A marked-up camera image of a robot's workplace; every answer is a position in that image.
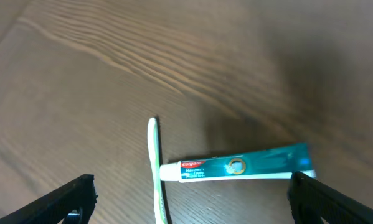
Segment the wood grain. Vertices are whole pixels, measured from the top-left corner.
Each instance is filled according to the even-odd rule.
[[[31,1],[0,43],[0,216],[91,173],[92,223],[153,223],[156,114],[165,162],[306,141],[373,208],[373,1]],[[293,223],[287,186],[166,190],[174,223]]]

